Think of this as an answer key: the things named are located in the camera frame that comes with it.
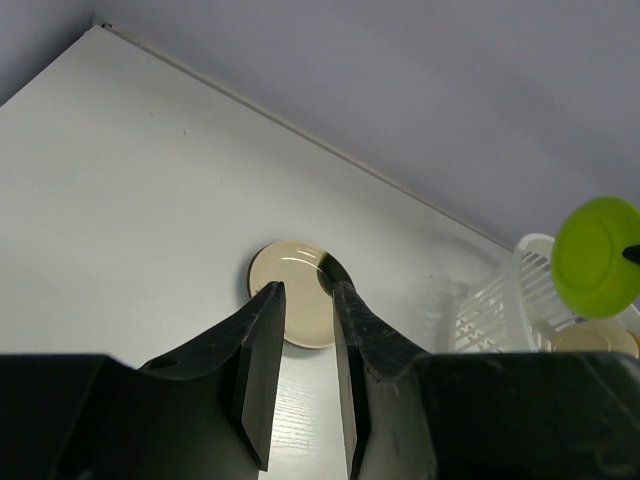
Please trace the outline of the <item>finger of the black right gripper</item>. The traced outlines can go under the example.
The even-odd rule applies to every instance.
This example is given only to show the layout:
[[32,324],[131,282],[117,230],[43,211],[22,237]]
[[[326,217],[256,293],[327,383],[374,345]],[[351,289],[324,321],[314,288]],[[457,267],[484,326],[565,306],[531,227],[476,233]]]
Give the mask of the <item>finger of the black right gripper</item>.
[[622,252],[622,256],[629,262],[640,265],[640,245],[626,247]]

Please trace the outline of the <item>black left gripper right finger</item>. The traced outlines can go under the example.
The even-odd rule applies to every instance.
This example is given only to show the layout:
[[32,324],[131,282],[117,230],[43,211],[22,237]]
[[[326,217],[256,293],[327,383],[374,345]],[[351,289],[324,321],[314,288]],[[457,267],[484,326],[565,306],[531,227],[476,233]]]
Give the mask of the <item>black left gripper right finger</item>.
[[419,380],[428,353],[373,313],[347,282],[333,286],[344,448],[350,479],[435,479]]

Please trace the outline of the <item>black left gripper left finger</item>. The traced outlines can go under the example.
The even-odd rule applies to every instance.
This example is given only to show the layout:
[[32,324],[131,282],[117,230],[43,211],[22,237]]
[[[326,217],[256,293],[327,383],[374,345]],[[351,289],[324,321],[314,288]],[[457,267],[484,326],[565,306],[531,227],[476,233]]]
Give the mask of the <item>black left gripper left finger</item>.
[[160,381],[153,405],[178,471],[265,471],[283,350],[286,294],[270,282],[244,306],[141,372]]

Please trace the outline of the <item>lime green plate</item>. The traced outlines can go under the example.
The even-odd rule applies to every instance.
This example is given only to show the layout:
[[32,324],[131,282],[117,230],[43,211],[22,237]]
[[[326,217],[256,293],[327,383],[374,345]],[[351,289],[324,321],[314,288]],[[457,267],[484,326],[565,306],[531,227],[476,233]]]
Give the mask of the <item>lime green plate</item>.
[[639,265],[622,256],[639,245],[639,209],[617,197],[578,207],[558,231],[551,275],[561,301],[589,319],[613,317],[639,296]]

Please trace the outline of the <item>cream plate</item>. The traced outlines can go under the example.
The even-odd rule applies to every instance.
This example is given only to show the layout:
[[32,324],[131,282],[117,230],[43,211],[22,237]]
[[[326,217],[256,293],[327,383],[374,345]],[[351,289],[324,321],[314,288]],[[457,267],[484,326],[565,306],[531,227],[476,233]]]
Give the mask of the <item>cream plate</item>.
[[308,242],[283,240],[257,252],[248,269],[252,296],[269,282],[284,284],[284,340],[306,349],[324,349],[335,343],[330,284],[321,269],[325,253]]

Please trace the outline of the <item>teal patterned plate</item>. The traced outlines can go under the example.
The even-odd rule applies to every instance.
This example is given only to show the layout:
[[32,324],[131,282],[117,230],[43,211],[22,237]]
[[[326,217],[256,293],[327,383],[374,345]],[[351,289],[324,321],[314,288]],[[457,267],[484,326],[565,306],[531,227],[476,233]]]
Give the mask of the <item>teal patterned plate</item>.
[[270,282],[285,285],[289,303],[322,303],[332,299],[335,283],[353,281],[345,268],[331,254],[300,241],[275,242],[259,250],[252,258],[247,274],[247,288],[255,296]]

